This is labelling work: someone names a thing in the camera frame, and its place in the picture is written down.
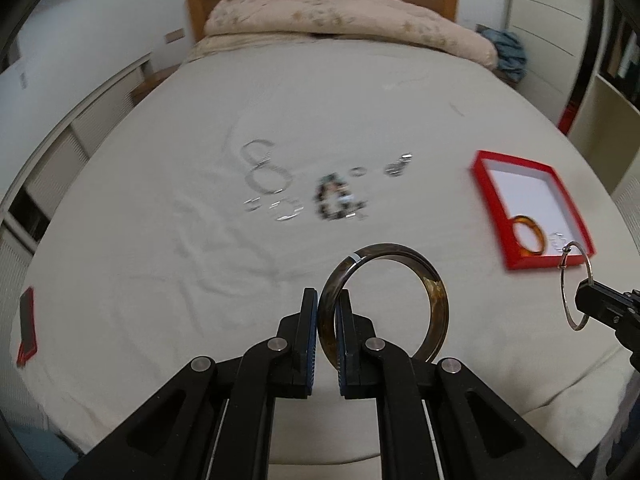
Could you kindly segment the dark horn bangle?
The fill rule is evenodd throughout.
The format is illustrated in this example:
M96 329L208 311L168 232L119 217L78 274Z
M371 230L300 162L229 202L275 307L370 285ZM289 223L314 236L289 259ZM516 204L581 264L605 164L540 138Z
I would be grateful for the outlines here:
M413 359L431 362L444 345L449 326L449 301L445 284L435 267L416 250L398 244L374 244L352 252L332 271L324 284L317 312L321 348L331 365L338 369L338 343L335 329L337 299L349 279L374 260L393 261L406 266L423 285L430 307L430 322Z

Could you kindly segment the red jewelry box tray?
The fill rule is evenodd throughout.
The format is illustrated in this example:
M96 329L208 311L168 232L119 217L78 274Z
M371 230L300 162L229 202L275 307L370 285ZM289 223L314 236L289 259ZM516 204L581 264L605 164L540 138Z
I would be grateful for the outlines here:
M579 266L596 253L582 216L552 167L478 151L471 172L508 270L552 268L562 262ZM534 219L544 231L547 248L542 256L524 257L518 251L510 221L517 214Z

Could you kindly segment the amber bangle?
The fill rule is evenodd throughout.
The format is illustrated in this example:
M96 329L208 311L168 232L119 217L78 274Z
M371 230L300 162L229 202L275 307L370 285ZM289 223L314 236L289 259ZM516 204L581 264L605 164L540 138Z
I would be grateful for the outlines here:
M510 219L518 251L524 257L538 257L546 252L547 239L539 224L525 214Z

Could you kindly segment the red box lid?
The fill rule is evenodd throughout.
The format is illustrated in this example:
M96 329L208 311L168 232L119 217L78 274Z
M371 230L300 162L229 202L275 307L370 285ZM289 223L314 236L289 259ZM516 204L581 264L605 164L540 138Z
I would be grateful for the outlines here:
M35 323L35 294L32 287L29 287L21 294L18 314L20 315L21 342L18 347L16 365L18 367L24 367L38 350Z

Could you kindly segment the tiny silver earring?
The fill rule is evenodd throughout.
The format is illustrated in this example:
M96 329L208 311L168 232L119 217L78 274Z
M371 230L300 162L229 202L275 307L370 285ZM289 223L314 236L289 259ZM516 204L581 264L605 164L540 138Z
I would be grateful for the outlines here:
M262 199L260 197L254 197L244 202L244 207L247 211L255 211L262 206Z

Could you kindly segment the white bed sheet mattress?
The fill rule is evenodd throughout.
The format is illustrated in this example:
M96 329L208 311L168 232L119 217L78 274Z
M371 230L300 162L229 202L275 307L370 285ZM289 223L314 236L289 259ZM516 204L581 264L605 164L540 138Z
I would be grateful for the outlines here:
M38 350L17 378L88 450L194 356L239 356L345 257L396 243L445 283L442 354L579 463L618 412L627 352L602 325L568 327L560 288L582 269L506 270L471 172L481 150L551 166L596 246L594 272L638 285L637 249L585 159L483 67L335 39L183 65L55 211L26 274Z

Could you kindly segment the blue cloth pile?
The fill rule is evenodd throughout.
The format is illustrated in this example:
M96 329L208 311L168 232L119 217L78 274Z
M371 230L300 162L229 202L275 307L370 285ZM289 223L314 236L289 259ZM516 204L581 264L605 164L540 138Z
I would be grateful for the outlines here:
M480 36L490 41L497 51L497 73L510 84L519 84L527 68L527 55L520 38L514 32L488 27L480 29Z

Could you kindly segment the white low cabinet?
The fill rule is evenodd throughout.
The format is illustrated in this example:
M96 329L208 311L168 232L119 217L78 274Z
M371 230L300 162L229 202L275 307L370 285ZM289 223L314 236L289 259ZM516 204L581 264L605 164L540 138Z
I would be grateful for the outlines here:
M151 73L149 53L83 98L29 156L1 202L1 226L33 254L62 199L114 128L134 109L131 92Z

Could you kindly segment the white wardrobe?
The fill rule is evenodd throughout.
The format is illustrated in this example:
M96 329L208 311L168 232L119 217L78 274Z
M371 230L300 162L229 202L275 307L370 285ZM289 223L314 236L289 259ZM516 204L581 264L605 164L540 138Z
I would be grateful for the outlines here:
M511 0L506 28L525 50L521 96L559 125L587 45L592 0Z

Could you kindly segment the pink floral duvet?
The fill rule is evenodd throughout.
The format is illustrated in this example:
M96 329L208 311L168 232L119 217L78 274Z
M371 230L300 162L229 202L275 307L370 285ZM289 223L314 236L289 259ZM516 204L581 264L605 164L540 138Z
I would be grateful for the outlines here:
M352 35L418 44L494 70L498 52L480 36L437 12L401 0L220 0L204 25L227 34Z

